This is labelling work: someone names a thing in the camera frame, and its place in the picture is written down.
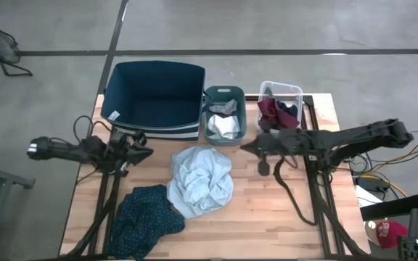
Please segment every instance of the laundry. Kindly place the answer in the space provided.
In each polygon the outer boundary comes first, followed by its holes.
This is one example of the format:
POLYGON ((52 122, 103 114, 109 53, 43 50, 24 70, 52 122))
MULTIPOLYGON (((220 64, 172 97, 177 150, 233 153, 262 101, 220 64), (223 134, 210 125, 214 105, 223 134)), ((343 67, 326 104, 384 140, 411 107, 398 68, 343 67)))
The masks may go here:
POLYGON ((167 197, 186 218, 225 206, 233 196, 231 160, 214 148, 194 146, 172 157, 167 197))
POLYGON ((298 108, 288 108, 286 104, 279 106, 279 103, 273 99, 264 99, 263 101, 258 102, 259 110, 262 113, 261 121, 268 123, 273 129, 283 129, 283 128, 296 128, 299 125, 298 119, 291 115, 289 112, 285 111, 285 107, 291 111, 291 113, 298 113, 298 108))
POLYGON ((232 99, 226 104, 215 104, 209 107, 209 110, 214 113, 220 113, 222 115, 231 115, 233 112, 237 111, 237 101, 232 99))
POLYGON ((112 224, 108 254, 143 260, 159 238, 185 228, 184 217, 171 209, 163 185, 134 188, 125 196, 112 224))
POLYGON ((218 115, 213 115, 209 118, 208 129, 214 133, 212 136, 209 136, 210 138, 234 139, 240 132, 238 117, 220 117, 218 115))

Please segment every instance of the concrete floor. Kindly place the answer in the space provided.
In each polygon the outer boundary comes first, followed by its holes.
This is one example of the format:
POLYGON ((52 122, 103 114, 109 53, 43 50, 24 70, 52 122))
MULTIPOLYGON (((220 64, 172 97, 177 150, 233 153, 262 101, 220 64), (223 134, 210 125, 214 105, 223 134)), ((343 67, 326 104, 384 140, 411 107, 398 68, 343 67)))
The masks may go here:
MULTIPOLYGON (((121 0, 0 0, 0 28, 23 51, 108 50, 121 0)), ((412 49, 418 0, 138 0, 128 3, 117 49, 412 49)), ((116 57, 117 62, 150 58, 116 57)), ((206 87, 257 93, 264 80, 332 93, 342 128, 397 117, 418 130, 418 55, 153 57, 206 68, 206 87)), ((55 257, 78 164, 35 162, 38 136, 74 142, 72 124, 90 115, 105 57, 23 57, 32 78, 0 71, 0 168, 36 178, 14 188, 0 225, 0 260, 55 257)), ((384 160, 408 152, 379 149, 384 160)), ((418 193, 418 158, 382 170, 418 193)), ((379 256, 388 253, 379 252, 379 256)))

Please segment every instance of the blue fabric bin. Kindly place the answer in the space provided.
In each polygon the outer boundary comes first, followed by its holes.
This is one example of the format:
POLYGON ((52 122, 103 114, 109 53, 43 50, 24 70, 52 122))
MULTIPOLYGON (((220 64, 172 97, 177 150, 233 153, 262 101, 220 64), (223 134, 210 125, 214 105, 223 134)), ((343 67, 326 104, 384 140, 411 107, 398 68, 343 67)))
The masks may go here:
POLYGON ((181 62, 122 62, 104 94, 101 116, 126 133, 197 141, 205 69, 181 62))

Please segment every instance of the red cap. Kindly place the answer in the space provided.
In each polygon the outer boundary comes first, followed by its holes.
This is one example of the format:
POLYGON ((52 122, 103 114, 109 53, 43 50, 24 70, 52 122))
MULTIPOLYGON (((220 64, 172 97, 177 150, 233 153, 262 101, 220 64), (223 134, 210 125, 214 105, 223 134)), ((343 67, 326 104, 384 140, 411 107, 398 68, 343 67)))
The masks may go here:
POLYGON ((383 249, 396 247, 398 236, 407 236, 407 228, 396 221, 382 221, 376 229, 377 240, 383 249))

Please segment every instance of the wooden table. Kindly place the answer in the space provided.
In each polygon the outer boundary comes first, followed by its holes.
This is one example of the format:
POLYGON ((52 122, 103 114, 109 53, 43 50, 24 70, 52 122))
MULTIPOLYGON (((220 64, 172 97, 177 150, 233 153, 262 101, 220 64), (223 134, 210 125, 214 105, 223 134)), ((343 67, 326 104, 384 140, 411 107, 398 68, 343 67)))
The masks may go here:
MULTIPOLYGON (((337 116, 331 94, 313 94, 320 129, 339 130, 337 116)), ((93 120, 100 117, 103 96, 98 96, 93 120)), ((247 102, 247 134, 243 143, 252 141, 257 133, 256 103, 247 102)), ((109 133, 101 125, 94 129, 107 143, 109 133)), ((172 154, 191 146, 209 146, 200 135, 200 141, 176 142, 149 140, 147 146, 155 150, 138 166, 130 166, 129 174, 120 182, 118 202, 134 187, 166 184, 172 178, 169 168, 172 154)), ((303 223, 298 217, 286 191, 272 175, 262 177, 257 174, 256 156, 239 149, 238 146, 216 147, 230 157, 234 182, 234 195, 225 207, 201 217, 186 220, 186 228, 177 234, 162 237, 147 258, 170 259, 284 259, 323 257, 323 250, 317 227, 303 223)), ((271 169, 278 158, 269 157, 271 169)), ((311 195, 302 157, 297 157, 298 169, 283 164, 281 175, 290 186, 298 204, 309 220, 314 219, 311 195)), ((93 170, 84 165, 78 178, 93 170)), ((70 214, 65 228, 60 254, 69 252, 85 234, 94 218, 101 174, 94 174, 83 180, 75 188, 70 214)), ((333 173, 332 190, 338 218, 354 241, 366 252, 369 251, 367 236, 358 207, 353 181, 348 171, 333 173)), ((97 252, 101 252, 103 229, 99 231, 97 252)), ((327 223, 332 250, 335 244, 331 225, 327 223)))

